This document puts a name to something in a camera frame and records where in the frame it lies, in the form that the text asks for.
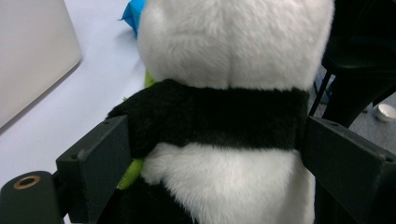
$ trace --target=panda plush toy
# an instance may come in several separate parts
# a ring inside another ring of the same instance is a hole
[[[332,0],[147,0],[140,56],[157,81],[116,106],[140,176],[102,222],[311,224],[298,151]]]

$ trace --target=gray floor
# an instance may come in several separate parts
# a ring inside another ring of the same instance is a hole
[[[310,106],[315,100],[316,94],[312,88],[310,97]],[[393,93],[383,103],[396,107],[396,92]],[[321,117],[326,105],[319,105],[315,113],[316,117]],[[376,145],[387,149],[396,154],[396,121],[383,122],[375,118],[375,107],[368,106],[367,113],[361,113],[349,128],[352,132],[368,139]]]

